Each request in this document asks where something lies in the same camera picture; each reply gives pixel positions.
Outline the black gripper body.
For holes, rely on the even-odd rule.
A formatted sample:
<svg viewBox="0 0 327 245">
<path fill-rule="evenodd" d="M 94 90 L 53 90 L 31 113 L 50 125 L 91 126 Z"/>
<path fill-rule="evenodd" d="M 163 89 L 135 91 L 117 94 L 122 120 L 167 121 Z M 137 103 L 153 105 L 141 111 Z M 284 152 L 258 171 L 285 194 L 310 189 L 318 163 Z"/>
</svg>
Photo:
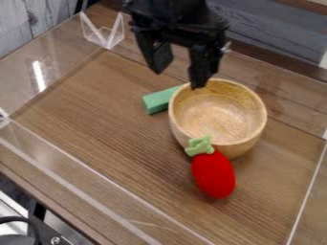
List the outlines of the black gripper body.
<svg viewBox="0 0 327 245">
<path fill-rule="evenodd" d="M 133 18 L 137 37 L 177 43 L 185 47 L 226 44 L 226 18 L 207 0 L 125 0 L 125 11 Z"/>
</svg>

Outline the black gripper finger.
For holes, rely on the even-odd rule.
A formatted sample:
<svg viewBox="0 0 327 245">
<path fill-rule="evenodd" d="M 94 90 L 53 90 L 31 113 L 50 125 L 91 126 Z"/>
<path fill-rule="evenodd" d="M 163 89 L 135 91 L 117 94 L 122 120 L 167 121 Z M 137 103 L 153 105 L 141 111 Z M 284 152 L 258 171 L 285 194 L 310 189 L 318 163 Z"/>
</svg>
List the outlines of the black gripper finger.
<svg viewBox="0 0 327 245">
<path fill-rule="evenodd" d="M 203 88 L 213 75 L 219 72 L 221 61 L 230 49 L 231 42 L 222 47 L 194 45 L 190 49 L 191 66 L 189 68 L 193 89 Z"/>
<path fill-rule="evenodd" d="M 149 68 L 159 75 L 174 60 L 171 43 L 159 31 L 135 28 L 134 35 Z"/>
</svg>

